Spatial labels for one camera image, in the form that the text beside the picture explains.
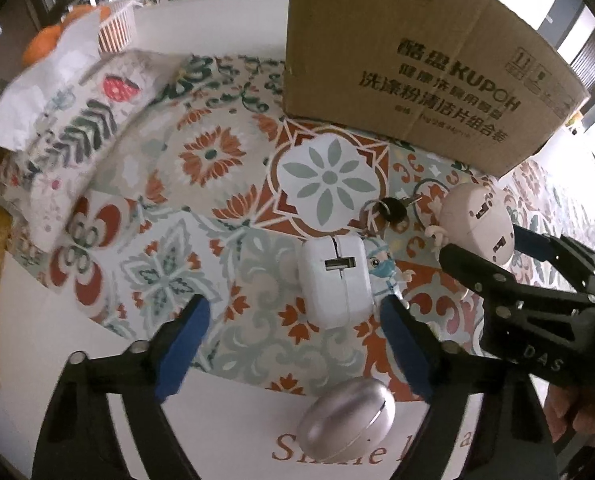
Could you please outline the person right hand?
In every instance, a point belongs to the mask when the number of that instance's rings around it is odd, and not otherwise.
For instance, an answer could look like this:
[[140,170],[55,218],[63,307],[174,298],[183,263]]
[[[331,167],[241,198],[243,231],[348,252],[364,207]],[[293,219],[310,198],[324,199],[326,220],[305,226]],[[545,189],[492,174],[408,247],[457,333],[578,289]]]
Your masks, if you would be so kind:
[[553,442],[569,428],[578,434],[595,436],[595,386],[548,387],[544,412]]

